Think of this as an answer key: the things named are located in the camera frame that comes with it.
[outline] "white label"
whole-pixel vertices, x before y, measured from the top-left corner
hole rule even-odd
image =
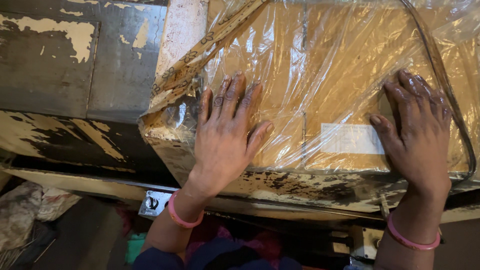
[[[322,145],[325,153],[381,154],[384,148],[371,125],[322,123]]]

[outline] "metal panel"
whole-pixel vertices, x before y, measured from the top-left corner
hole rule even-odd
[[[3,0],[0,11],[99,22],[87,117],[135,123],[148,109],[167,12],[165,6],[125,1]]]
[[[0,12],[0,108],[85,117],[98,26]]]

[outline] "plastic wrap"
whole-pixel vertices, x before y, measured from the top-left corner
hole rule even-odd
[[[437,39],[454,94],[479,152],[479,80],[475,1],[412,1]],[[243,4],[210,0],[209,24],[222,23]],[[249,170],[326,174],[388,172],[369,115],[392,112],[381,85],[400,68],[436,81],[414,20],[398,0],[272,1],[227,40],[205,66],[203,84],[215,92],[225,74],[243,70],[261,80],[251,125],[275,129]],[[162,120],[193,151],[199,92],[177,100]],[[466,172],[467,155],[452,124],[450,172]]]

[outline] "pink bangle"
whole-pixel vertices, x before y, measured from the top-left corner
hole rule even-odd
[[[188,222],[185,222],[183,220],[181,220],[180,217],[178,217],[177,213],[175,212],[175,208],[173,207],[173,200],[175,199],[175,197],[177,196],[178,192],[180,190],[177,190],[175,191],[172,196],[170,197],[170,200],[168,200],[168,211],[170,213],[170,216],[172,217],[172,220],[180,227],[183,227],[183,228],[186,228],[186,229],[190,229],[190,228],[193,228],[195,226],[197,226],[198,224],[202,223],[202,219],[204,219],[204,213],[205,211],[202,210],[202,212],[200,213],[200,215],[198,216],[198,219],[197,221],[195,221],[194,223],[188,223]]]
[[[390,215],[388,215],[388,222],[387,222],[388,230],[390,231],[390,234],[402,245],[404,245],[404,246],[406,246],[410,249],[413,249],[413,250],[432,250],[432,249],[438,247],[438,245],[440,244],[440,233],[439,232],[437,232],[437,239],[435,240],[435,242],[433,242],[430,245],[419,245],[419,244],[416,244],[414,242],[411,242],[411,241],[405,239],[403,236],[401,236],[397,232],[397,230],[393,226],[392,216],[393,216],[393,212],[391,212]]]

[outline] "finger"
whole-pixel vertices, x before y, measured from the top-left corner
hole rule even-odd
[[[273,123],[266,121],[260,124],[250,136],[247,145],[247,156],[252,160],[262,147],[265,136],[273,129]]]
[[[237,113],[235,114],[235,120],[237,121],[237,127],[239,129],[246,130],[248,120],[252,114],[253,105],[262,92],[262,89],[263,86],[260,81],[256,81],[242,98]]]
[[[223,120],[231,120],[233,112],[237,107],[240,92],[245,91],[245,75],[242,71],[237,71],[235,77],[225,93],[225,100],[223,101],[222,112],[220,118]]]
[[[374,114],[370,116],[370,123],[372,123],[373,128],[377,132],[387,155],[395,153],[404,147],[396,128],[384,116]]]
[[[385,90],[391,98],[398,104],[398,113],[403,132],[406,128],[415,126],[420,120],[420,110],[418,104],[409,92],[398,84],[385,82]]]
[[[439,95],[438,90],[433,90],[430,87],[430,84],[425,81],[420,75],[416,75],[415,78],[420,83],[421,87],[429,93],[429,103],[430,103],[430,111],[432,115],[439,121],[442,120],[442,100]]]
[[[382,86],[382,89],[385,92],[385,96],[387,97],[388,103],[390,103],[390,108],[392,109],[392,115],[393,115],[393,118],[395,119],[396,130],[401,131],[402,122],[400,118],[400,112],[398,111],[398,103],[392,97],[392,94],[390,94],[390,92],[385,89],[385,86]]]
[[[401,70],[398,72],[398,80],[400,85],[415,97],[420,112],[426,115],[431,115],[432,111],[429,110],[430,96],[421,86],[420,82],[407,70]]]
[[[201,126],[208,121],[208,107],[210,104],[210,97],[212,96],[212,89],[205,86],[205,90],[200,97],[200,107],[198,108],[198,124]]]
[[[230,87],[231,82],[232,77],[230,75],[225,75],[225,78],[223,79],[223,82],[220,85],[220,88],[218,89],[218,92],[213,101],[212,115],[210,116],[210,119],[218,119],[218,117],[220,116],[220,112],[222,111],[223,107],[224,95],[227,89]]]

